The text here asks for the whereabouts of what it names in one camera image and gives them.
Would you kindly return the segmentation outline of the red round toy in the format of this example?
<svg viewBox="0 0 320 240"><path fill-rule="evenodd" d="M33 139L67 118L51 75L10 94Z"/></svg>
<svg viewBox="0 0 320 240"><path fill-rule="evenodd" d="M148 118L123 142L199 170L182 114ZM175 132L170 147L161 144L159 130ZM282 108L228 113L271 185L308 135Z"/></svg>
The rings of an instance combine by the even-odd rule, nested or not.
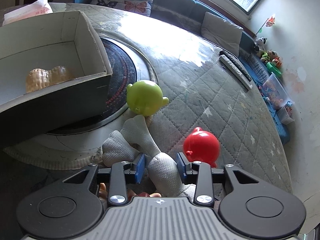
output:
<svg viewBox="0 0 320 240"><path fill-rule="evenodd" d="M196 127L184 140L183 153L189 162L201 161L217 168L220 143L215 135Z"/></svg>

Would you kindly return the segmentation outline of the white plush rabbit toy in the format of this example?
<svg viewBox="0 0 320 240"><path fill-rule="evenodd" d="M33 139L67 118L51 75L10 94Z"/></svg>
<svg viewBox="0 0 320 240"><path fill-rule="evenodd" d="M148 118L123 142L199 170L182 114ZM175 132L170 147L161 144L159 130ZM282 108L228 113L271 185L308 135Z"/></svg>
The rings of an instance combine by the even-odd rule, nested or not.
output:
<svg viewBox="0 0 320 240"><path fill-rule="evenodd" d="M146 155L148 175L156 187L151 197L187 197L193 200L196 186L182 183L176 162L159 149L142 115L126 120L121 131L113 131L104 141L104 165L110 167L120 161L133 161L138 150L132 144L140 146Z"/></svg>

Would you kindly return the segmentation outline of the green round toy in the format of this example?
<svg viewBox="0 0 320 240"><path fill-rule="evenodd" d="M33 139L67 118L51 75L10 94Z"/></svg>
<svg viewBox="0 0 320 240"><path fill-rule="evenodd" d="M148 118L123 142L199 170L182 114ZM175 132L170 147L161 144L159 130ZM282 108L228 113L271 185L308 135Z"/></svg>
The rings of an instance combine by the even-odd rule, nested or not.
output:
<svg viewBox="0 0 320 240"><path fill-rule="evenodd" d="M128 84L126 101L129 109L143 116L151 116L169 103L169 98L163 96L159 85L150 80L140 80Z"/></svg>

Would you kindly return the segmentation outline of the tan peanut toy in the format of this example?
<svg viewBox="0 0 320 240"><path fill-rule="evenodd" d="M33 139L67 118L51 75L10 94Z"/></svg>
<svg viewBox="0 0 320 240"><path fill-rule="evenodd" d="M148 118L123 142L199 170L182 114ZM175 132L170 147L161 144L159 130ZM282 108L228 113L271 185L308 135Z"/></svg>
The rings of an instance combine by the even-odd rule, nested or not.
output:
<svg viewBox="0 0 320 240"><path fill-rule="evenodd" d="M64 66L57 66L51 70L36 68L31 70L26 77L26 92L31 93L73 78L71 71Z"/></svg>

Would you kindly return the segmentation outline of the cartoon girl doll figure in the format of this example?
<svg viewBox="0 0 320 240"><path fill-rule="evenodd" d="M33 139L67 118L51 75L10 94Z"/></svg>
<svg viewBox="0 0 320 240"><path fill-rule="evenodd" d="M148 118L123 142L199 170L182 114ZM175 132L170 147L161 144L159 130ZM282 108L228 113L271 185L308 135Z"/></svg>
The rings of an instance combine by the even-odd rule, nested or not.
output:
<svg viewBox="0 0 320 240"><path fill-rule="evenodd" d="M148 194L146 192L142 192L139 194L136 194L134 191L129 190L127 192L128 198L129 200L131 200L133 197L150 197L150 198L161 198L161 194L160 193L152 193L152 194ZM107 187L104 183L100 183L100 189L99 189L99 199L100 200L107 200L108 197L108 192L107 192Z"/></svg>

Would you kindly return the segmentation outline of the grey quilted table mat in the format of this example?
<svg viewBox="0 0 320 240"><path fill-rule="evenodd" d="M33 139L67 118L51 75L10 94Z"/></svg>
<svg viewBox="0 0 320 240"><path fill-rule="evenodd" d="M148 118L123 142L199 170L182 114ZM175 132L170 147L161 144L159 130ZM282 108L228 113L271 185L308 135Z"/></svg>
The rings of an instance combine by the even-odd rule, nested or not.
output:
<svg viewBox="0 0 320 240"><path fill-rule="evenodd" d="M289 165L275 124L257 87L247 90L219 60L220 48L181 28L116 9L55 3L54 12L80 10L103 36L135 48L151 64L169 103L145 118L159 149L174 159L186 137L200 127L220 143L217 166L233 164L287 192ZM90 163L103 164L102 145L136 115L72 137L73 145L54 150L27 140L4 152L18 161L59 176Z"/></svg>

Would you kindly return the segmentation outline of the grey remote control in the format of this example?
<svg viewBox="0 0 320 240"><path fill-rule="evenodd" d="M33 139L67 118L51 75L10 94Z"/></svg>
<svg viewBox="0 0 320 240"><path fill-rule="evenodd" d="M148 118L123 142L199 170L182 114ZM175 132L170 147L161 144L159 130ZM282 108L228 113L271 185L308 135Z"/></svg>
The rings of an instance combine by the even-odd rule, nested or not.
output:
<svg viewBox="0 0 320 240"><path fill-rule="evenodd" d="M219 60L239 79L239 81L248 89L252 89L252 84L247 80L247 78L242 74L240 69L225 55L219 56Z"/></svg>

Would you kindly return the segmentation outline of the clear plastic toy bin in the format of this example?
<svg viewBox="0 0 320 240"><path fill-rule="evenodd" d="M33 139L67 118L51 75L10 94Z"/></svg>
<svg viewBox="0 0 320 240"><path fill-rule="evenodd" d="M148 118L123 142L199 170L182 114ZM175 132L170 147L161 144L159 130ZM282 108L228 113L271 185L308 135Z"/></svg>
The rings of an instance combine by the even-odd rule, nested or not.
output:
<svg viewBox="0 0 320 240"><path fill-rule="evenodd" d="M277 76L273 73L263 83L262 89L276 110L281 109L281 107L284 107L288 102L291 104L294 103L281 85Z"/></svg>

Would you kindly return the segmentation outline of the black remote control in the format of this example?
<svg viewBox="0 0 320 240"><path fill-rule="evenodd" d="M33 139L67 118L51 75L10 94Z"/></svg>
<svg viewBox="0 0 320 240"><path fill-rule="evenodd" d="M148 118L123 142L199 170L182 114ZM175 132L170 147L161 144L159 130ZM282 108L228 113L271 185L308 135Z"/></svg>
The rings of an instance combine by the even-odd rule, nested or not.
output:
<svg viewBox="0 0 320 240"><path fill-rule="evenodd" d="M252 78L246 73L246 71L244 70L244 68L242 68L242 66L240 66L240 64L238 64L238 63L236 62L236 60L235 60L229 53L227 53L227 51L221 50L221 51L219 52L219 55L220 55L220 56L221 56L221 55L225 55L225 57L227 57L227 58L238 68L238 70L240 70L240 72L245 76L245 78L246 78L249 82L252 81Z"/></svg>

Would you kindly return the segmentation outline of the round black hotplate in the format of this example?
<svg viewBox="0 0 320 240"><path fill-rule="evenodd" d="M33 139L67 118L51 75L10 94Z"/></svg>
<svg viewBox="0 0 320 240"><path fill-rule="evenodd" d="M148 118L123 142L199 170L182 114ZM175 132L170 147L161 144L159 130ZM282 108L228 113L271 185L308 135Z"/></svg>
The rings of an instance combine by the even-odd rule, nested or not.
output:
<svg viewBox="0 0 320 240"><path fill-rule="evenodd" d="M75 135L101 128L116 120L128 109L126 88L140 80L156 81L151 64L135 48L112 38L100 38L106 50L113 74L107 91L103 113L72 122L49 131L48 135Z"/></svg>

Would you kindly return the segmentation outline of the green toy basin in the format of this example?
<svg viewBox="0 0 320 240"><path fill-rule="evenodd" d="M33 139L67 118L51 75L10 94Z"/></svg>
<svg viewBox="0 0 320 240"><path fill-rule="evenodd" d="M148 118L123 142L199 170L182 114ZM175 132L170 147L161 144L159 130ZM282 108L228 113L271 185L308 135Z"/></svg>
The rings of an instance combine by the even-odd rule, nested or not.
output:
<svg viewBox="0 0 320 240"><path fill-rule="evenodd" d="M270 73L273 73L276 77L282 76L281 71L272 62L268 62L266 64L266 68Z"/></svg>

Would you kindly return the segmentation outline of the stuffed animals pile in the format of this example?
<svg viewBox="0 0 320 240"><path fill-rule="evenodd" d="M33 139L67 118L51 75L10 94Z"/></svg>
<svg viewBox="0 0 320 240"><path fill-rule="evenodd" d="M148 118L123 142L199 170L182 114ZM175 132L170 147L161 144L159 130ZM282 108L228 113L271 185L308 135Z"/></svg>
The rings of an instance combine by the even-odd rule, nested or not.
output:
<svg viewBox="0 0 320 240"><path fill-rule="evenodd" d="M271 63L277 68L280 68L282 65L280 57L278 56L276 51L265 49L264 45L266 41L267 38L265 37L260 37L256 39L253 49L256 52L257 57L259 57L265 65L267 65L267 63Z"/></svg>

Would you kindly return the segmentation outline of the grey cushion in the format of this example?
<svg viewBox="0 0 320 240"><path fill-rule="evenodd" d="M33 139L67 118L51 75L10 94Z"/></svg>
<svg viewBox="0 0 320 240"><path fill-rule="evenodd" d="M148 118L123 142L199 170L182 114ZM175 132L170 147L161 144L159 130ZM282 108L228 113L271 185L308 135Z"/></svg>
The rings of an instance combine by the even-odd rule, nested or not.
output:
<svg viewBox="0 0 320 240"><path fill-rule="evenodd" d="M243 28L206 12L201 25L201 35L210 42L219 45L224 50L229 51L236 57L239 56L240 41Z"/></svg>

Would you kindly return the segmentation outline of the paper pinwheel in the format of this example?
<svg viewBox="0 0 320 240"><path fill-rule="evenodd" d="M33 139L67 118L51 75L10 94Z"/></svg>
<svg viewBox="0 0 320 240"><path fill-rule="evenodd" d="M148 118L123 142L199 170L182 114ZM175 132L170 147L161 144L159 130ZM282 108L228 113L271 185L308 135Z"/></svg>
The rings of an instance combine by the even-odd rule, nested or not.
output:
<svg viewBox="0 0 320 240"><path fill-rule="evenodd" d="M272 15L271 17L266 19L266 21L262 24L262 26L255 33L255 36L257 36L259 33L261 33L263 31L263 27L272 27L274 24L275 24L275 16Z"/></svg>

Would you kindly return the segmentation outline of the pink plastic bag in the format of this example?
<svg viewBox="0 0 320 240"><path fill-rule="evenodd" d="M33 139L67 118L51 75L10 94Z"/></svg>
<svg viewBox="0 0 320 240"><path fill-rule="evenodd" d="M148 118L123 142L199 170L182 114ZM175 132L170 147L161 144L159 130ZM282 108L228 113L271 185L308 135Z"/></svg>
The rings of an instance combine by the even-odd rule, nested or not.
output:
<svg viewBox="0 0 320 240"><path fill-rule="evenodd" d="M52 8L48 3L48 0L37 0L36 2L8 12L4 15L4 21L2 25L7 25L12 22L20 21L26 18L50 14Z"/></svg>

